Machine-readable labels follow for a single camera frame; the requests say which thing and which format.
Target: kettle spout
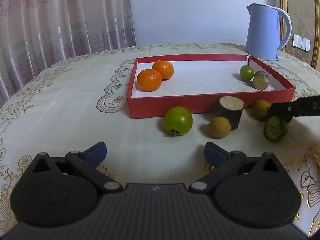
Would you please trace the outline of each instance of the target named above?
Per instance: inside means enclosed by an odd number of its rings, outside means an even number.
[[[251,7],[252,7],[252,4],[247,6],[247,9],[248,9],[249,15],[251,15]]]

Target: gold frame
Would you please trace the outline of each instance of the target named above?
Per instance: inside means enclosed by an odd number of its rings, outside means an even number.
[[[320,54],[320,0],[315,0],[315,14],[316,14],[316,26],[315,26],[315,43],[313,45],[313,55],[311,61],[311,67],[319,70],[320,62],[318,62]]]
[[[279,8],[281,8],[282,10],[284,10],[285,12],[288,12],[288,0],[279,0]],[[281,17],[280,19],[280,37],[281,40],[284,39],[284,35],[286,33],[287,29],[284,23],[284,19]]]

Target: wooden log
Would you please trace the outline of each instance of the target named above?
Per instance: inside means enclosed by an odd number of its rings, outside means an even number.
[[[237,129],[242,115],[244,103],[236,97],[222,97],[219,100],[218,116],[227,118],[231,125],[231,130]]]
[[[264,71],[257,71],[253,77],[253,85],[258,90],[265,90],[269,85],[269,78]]]

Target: kettle handle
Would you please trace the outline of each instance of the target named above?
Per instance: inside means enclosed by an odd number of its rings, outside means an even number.
[[[284,19],[285,24],[287,25],[287,33],[285,34],[283,41],[279,45],[279,49],[282,49],[288,43],[291,37],[292,23],[291,23],[290,15],[287,12],[285,12],[280,8],[275,7],[275,9],[278,11],[279,16],[281,16]]]

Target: lime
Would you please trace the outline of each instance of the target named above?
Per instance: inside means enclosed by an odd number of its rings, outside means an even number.
[[[279,116],[268,118],[264,126],[264,135],[269,140],[278,140],[286,135],[288,131],[287,122]]]
[[[240,76],[244,81],[250,81],[254,76],[254,70],[248,65],[244,65],[240,68]]]
[[[270,105],[265,100],[258,100],[253,104],[252,112],[259,120],[266,120],[269,116]]]

